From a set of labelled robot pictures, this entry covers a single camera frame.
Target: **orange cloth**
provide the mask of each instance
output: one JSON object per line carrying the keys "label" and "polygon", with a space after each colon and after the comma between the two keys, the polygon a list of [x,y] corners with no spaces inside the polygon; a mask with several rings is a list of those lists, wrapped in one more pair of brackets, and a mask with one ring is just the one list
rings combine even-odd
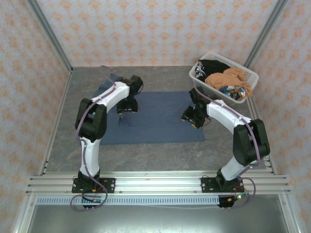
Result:
{"label": "orange cloth", "polygon": [[211,74],[205,79],[205,83],[217,90],[224,86],[236,86],[237,88],[233,92],[237,92],[243,87],[246,90],[246,96],[251,97],[253,95],[251,86],[246,83],[245,70],[239,68],[229,68],[224,73]]}

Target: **metal frame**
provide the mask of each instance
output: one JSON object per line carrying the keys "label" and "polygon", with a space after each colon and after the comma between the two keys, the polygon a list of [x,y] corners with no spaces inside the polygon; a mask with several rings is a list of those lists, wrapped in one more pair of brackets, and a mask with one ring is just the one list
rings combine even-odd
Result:
{"label": "metal frame", "polygon": [[27,0],[28,5],[30,8],[33,10],[34,15],[36,16],[37,20],[39,21],[42,29],[44,30],[45,34],[47,35],[48,39],[52,43],[55,51],[57,52],[59,58],[61,59],[64,67],[71,72],[72,71],[72,66],[63,50],[61,47],[59,41],[57,40],[50,24],[48,23],[45,15],[43,14],[38,2],[36,0]]}
{"label": "metal frame", "polygon": [[[55,120],[53,133],[51,135],[50,144],[47,148],[46,158],[42,162],[42,168],[39,176],[31,177],[26,191],[24,204],[17,218],[14,233],[27,232],[31,223],[31,219],[35,210],[36,201],[39,196],[66,196],[71,197],[72,177],[76,175],[74,172],[46,172],[46,164],[51,153],[57,125],[61,116],[62,108],[68,91],[70,79],[72,76],[72,67],[62,50],[55,34],[51,30],[44,14],[42,13],[36,0],[27,0],[33,9],[40,24],[51,40],[55,50],[62,59],[64,66],[70,71],[67,84],[64,89],[62,100],[59,106],[58,115]],[[267,36],[275,25],[278,17],[284,9],[288,0],[279,0],[270,15],[266,25],[264,26],[257,42],[255,43],[250,55],[245,63],[246,67],[250,67],[254,62],[259,50],[263,46]],[[258,117],[253,98],[247,100],[248,107],[252,118]],[[288,184],[286,176],[277,175],[275,163],[272,155],[264,159],[266,169],[248,170],[243,176],[253,178],[257,186],[257,194],[275,194],[278,195],[287,227],[291,233],[304,232],[302,224],[297,217],[295,200],[291,194],[291,187]],[[101,174],[105,177],[117,178],[115,193],[111,197],[124,198],[128,196],[181,196],[181,197],[201,197],[200,178],[203,175],[214,177],[216,170],[210,171],[172,171],[172,172],[107,172]],[[250,182],[245,181],[245,187],[253,191]],[[209,195],[221,195],[222,193],[210,193]]]}

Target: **black bracket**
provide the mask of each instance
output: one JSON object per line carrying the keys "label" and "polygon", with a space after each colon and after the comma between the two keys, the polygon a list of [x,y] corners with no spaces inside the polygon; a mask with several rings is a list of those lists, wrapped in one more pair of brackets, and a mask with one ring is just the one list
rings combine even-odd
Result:
{"label": "black bracket", "polygon": [[[106,189],[108,193],[114,193],[115,187],[116,187],[116,178],[99,178],[99,183],[101,183]],[[79,178],[73,179],[73,185],[72,185],[72,193],[105,193],[103,189],[97,190],[90,190],[85,187],[85,184],[83,181],[81,181]]]}
{"label": "black bracket", "polygon": [[202,193],[243,193],[244,184],[238,179],[230,181],[230,185],[226,186],[223,190],[219,187],[215,177],[202,177],[201,178],[201,189]]}

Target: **clothing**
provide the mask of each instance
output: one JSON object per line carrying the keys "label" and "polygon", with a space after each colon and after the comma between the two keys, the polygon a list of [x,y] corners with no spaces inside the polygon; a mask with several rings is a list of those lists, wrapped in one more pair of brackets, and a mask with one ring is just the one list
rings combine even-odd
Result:
{"label": "clothing", "polygon": [[252,88],[246,83],[245,70],[239,68],[229,68],[223,73],[211,74],[205,79],[205,83],[235,100],[253,95]]}
{"label": "clothing", "polygon": [[209,75],[213,73],[223,73],[229,68],[228,65],[217,60],[199,60],[195,68],[195,75],[197,79],[204,82]]}

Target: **robotic arm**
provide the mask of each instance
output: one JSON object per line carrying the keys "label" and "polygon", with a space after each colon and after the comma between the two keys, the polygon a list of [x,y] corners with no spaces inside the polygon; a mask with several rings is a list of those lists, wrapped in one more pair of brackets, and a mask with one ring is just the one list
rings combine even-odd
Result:
{"label": "robotic arm", "polygon": [[[97,184],[89,177],[90,175],[100,181],[100,168],[98,165],[98,152],[101,138],[107,128],[107,113],[117,105],[117,113],[137,112],[138,104],[134,95],[139,93],[143,82],[140,77],[133,75],[131,79],[119,77],[114,86],[106,90],[101,95],[92,99],[83,99],[80,103],[78,116],[75,123],[77,129],[79,125],[79,137],[82,146],[82,164],[78,173],[78,178],[74,180],[73,191],[84,193],[89,190],[96,190]],[[87,108],[96,102],[87,113],[87,116],[80,124]]]}
{"label": "robotic arm", "polygon": [[201,97],[195,89],[190,92],[195,107],[189,106],[183,113],[182,120],[187,120],[196,128],[203,126],[206,117],[212,117],[222,123],[233,134],[233,158],[218,170],[213,182],[209,179],[209,186],[205,190],[219,189],[221,192],[232,192],[233,187],[239,184],[238,176],[250,165],[257,162],[257,155],[253,140],[242,118],[250,125],[259,149],[260,159],[270,153],[270,146],[264,123],[260,119],[252,120],[235,112],[239,117],[225,109],[227,106],[222,100],[210,102]]}

